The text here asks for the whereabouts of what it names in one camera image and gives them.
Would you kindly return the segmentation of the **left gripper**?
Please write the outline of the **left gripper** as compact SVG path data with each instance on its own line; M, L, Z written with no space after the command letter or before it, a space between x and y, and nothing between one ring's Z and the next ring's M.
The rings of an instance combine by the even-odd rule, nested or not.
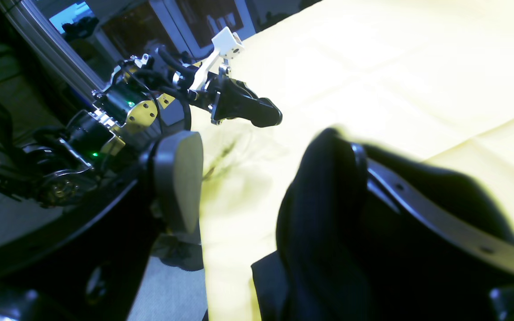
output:
M180 63L165 53L159 69L148 54L120 61L106 87L92 94L92 133L139 134L155 123L163 131L170 123L163 120L162 112L174 102L182 106L184 126L189 129L190 106L208 109L212 99L214 124L236 118L257 128L281 124L283 114L270 99L259 98L245 82L228 78L231 59L233 50L222 53L216 48L202 64ZM210 72L218 61L223 78Z

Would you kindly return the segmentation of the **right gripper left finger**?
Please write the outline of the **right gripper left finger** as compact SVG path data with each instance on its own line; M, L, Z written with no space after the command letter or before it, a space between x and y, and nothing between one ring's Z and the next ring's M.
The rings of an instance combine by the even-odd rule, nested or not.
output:
M152 142L80 206L0 246L0 321L124 321L160 235L200 243L199 132Z

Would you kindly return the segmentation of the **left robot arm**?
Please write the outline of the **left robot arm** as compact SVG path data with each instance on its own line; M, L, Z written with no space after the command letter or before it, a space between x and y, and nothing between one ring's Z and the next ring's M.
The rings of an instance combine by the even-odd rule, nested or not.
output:
M106 89L94 93L92 106L78 112L64 128L41 127L34 142L22 148L4 144L12 158L7 173L0 173L0 193L12 199L34 199L42 207L69 206L100 185L105 173L126 155L137 152L128 139L158 121L161 136L170 136L162 110L182 106L183 130L191 129L191 107L211 114L214 124L225 119L249 120L266 128L281 123L283 115L267 98L259 98L245 82L230 77L226 55L214 51L208 64L182 63L162 47L155 69L149 54L121 61ZM0 169L5 167L0 160Z

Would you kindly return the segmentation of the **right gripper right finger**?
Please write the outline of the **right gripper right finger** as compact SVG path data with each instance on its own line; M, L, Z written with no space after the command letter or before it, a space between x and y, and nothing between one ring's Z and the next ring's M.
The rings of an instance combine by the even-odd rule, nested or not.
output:
M468 224L351 144L363 192L354 224L385 321L514 321L514 246Z

